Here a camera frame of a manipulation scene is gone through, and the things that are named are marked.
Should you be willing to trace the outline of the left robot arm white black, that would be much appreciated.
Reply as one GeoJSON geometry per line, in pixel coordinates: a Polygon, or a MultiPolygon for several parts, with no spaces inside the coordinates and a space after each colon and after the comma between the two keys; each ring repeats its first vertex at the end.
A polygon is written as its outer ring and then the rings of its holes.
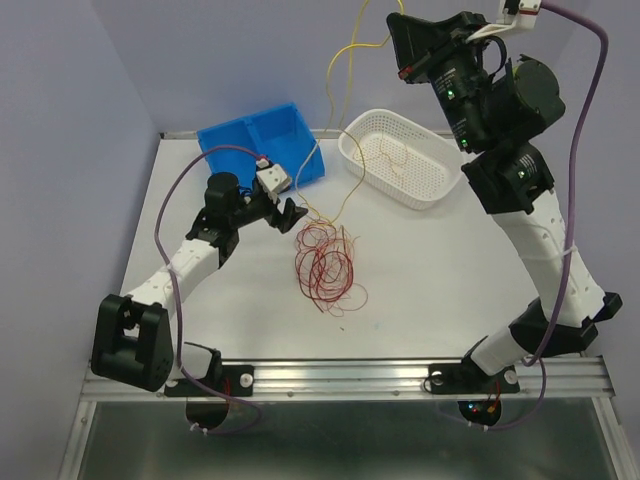
{"type": "Polygon", "coordinates": [[[278,164],[259,169],[249,192],[229,172],[209,177],[204,205],[173,256],[140,286],[110,294],[99,305],[90,368],[93,374],[155,392],[177,367],[179,341],[170,321],[206,278],[219,270],[239,243],[241,228],[264,220],[286,233],[307,210],[280,193],[291,185],[278,164]]]}

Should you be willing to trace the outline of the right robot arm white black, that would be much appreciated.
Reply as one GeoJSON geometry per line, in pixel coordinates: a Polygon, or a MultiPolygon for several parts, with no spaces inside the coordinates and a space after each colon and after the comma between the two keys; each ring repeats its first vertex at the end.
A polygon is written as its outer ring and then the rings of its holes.
{"type": "Polygon", "coordinates": [[[399,78],[428,84],[459,149],[484,211],[514,246],[537,295],[509,325],[479,340],[464,357],[426,381],[435,394],[475,393],[523,359],[584,351],[597,326],[612,319],[621,297],[603,290],[575,245],[575,210],[561,208],[550,169],[532,141],[565,113],[552,70],[529,56],[502,54],[488,72],[490,43],[530,30],[547,1],[504,1],[496,21],[464,11],[441,21],[388,15],[399,78]]]}

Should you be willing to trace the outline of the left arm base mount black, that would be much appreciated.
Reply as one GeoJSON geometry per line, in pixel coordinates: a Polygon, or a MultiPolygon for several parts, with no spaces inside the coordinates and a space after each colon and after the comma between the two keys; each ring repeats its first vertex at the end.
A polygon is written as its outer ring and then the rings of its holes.
{"type": "MultiPolygon", "coordinates": [[[[194,361],[191,375],[212,390],[239,398],[253,395],[255,368],[250,363],[226,362],[218,349],[194,342],[187,342],[183,347],[183,361],[187,365],[194,361]]],[[[163,393],[169,398],[210,397],[179,371],[174,379],[167,381],[163,393]]]]}

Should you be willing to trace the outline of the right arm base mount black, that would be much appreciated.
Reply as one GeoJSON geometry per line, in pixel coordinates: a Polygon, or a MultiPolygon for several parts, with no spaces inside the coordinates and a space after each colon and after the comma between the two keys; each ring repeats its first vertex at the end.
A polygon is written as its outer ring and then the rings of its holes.
{"type": "Polygon", "coordinates": [[[465,355],[455,362],[432,364],[422,382],[422,388],[433,395],[489,395],[520,392],[513,365],[487,375],[465,355]]]}

